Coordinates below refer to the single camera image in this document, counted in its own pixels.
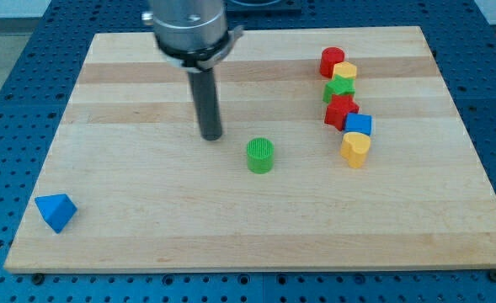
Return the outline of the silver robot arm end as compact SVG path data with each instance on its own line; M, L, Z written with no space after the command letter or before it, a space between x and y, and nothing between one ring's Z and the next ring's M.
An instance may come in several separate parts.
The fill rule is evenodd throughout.
M149 0L142 22L154 31L166 60L187 72L204 72L223 61L243 36L228 28L222 0Z

